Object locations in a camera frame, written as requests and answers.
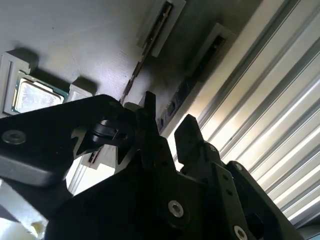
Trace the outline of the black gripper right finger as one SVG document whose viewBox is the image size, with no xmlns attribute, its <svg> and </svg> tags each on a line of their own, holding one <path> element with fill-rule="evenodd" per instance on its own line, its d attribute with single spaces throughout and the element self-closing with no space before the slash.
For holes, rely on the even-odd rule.
<svg viewBox="0 0 320 240">
<path fill-rule="evenodd" d="M 174 133 L 184 176 L 204 187 L 202 214 L 206 238 L 221 240 L 298 240 L 300 233 L 248 171 L 235 161 L 224 164 L 188 114 Z"/>
</svg>

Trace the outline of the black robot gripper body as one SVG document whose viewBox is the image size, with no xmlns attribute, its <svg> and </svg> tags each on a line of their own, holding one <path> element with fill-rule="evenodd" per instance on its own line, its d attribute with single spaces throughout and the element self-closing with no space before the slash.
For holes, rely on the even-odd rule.
<svg viewBox="0 0 320 240">
<path fill-rule="evenodd" d="M 204 186 L 169 152 L 139 152 L 123 170 L 66 202 L 47 240 L 207 240 Z"/>
</svg>

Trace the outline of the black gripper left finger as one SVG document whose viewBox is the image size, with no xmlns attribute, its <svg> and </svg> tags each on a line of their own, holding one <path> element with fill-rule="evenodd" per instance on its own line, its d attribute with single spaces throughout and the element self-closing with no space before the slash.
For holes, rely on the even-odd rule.
<svg viewBox="0 0 320 240">
<path fill-rule="evenodd" d="M 97 95 L 2 118 L 1 207 L 23 225 L 49 223 L 74 198 L 66 176 L 78 157 L 110 145 L 128 166 L 140 152 L 170 153 L 155 115 L 156 96 L 146 92 L 137 110 Z"/>
</svg>

